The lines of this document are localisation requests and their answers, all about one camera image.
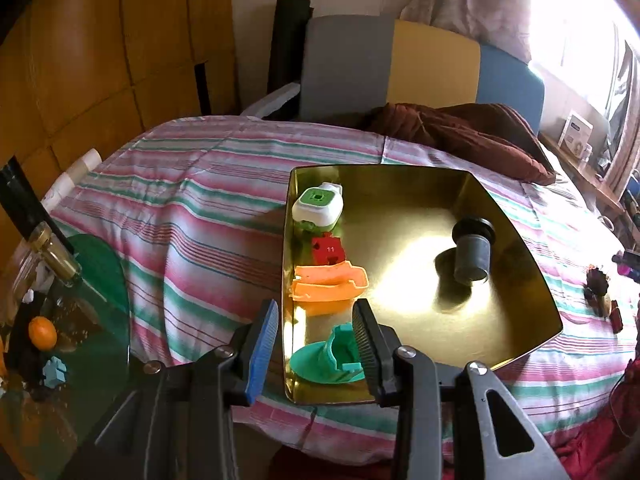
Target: orange plastic toy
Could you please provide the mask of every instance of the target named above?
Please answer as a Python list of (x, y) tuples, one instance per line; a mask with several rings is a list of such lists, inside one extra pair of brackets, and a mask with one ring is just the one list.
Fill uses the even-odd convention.
[(29, 323), (29, 339), (38, 350), (46, 352), (56, 345), (58, 333), (46, 317), (36, 316)]
[(308, 316), (321, 316), (350, 308), (368, 286), (366, 270), (348, 260), (328, 266), (297, 266), (291, 297)]

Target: wooden shelf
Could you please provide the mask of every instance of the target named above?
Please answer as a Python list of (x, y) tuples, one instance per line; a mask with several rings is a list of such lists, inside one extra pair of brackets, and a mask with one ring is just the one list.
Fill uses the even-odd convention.
[(540, 133), (538, 138), (560, 162), (569, 167), (570, 173), (572, 173), (575, 178), (574, 183), (580, 192), (585, 191), (595, 194), (596, 202), (609, 207), (613, 210), (615, 216), (619, 216), (625, 212), (616, 195), (609, 186), (596, 177), (597, 173), (591, 166), (580, 168), (578, 166), (580, 161), (572, 153), (562, 150), (555, 140), (547, 137), (543, 133)]
[(625, 212), (618, 217), (616, 229), (613, 234), (622, 242), (625, 249), (635, 251), (640, 246), (640, 230), (634, 225), (629, 213)]

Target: white bottle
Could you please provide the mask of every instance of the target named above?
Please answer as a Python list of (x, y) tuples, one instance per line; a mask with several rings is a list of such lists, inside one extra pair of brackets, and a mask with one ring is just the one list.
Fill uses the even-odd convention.
[(582, 171), (584, 168), (587, 167), (587, 162), (589, 161), (589, 157), (591, 156), (592, 152), (593, 152), (593, 148), (591, 147), (590, 144), (587, 144), (582, 150), (580, 163), (578, 163), (578, 170)]

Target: white container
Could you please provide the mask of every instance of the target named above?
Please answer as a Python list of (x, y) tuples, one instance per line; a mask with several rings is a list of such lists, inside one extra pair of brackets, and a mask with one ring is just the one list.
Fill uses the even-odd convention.
[(334, 228), (343, 206), (342, 186), (323, 182), (305, 189), (291, 208), (291, 215), (296, 228), (319, 235)]
[(584, 147), (587, 145), (591, 132), (593, 131), (593, 125), (585, 118), (578, 115), (571, 110), (571, 113), (564, 123), (564, 129), (562, 135), (558, 140), (558, 146), (566, 147), (576, 158), (580, 158)]
[(87, 173), (95, 170), (102, 162), (100, 153), (95, 149), (90, 149), (78, 160), (76, 160), (64, 173), (62, 173), (53, 186), (47, 191), (42, 199), (42, 205), (47, 212), (51, 212), (62, 199), (71, 193), (71, 190), (78, 184)]

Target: red toy block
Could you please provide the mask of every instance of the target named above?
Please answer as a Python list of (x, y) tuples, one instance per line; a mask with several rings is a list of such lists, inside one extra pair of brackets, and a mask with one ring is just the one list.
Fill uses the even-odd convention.
[(331, 233), (322, 233), (322, 237), (311, 239), (311, 253), (315, 265), (335, 265), (347, 259), (340, 238)]

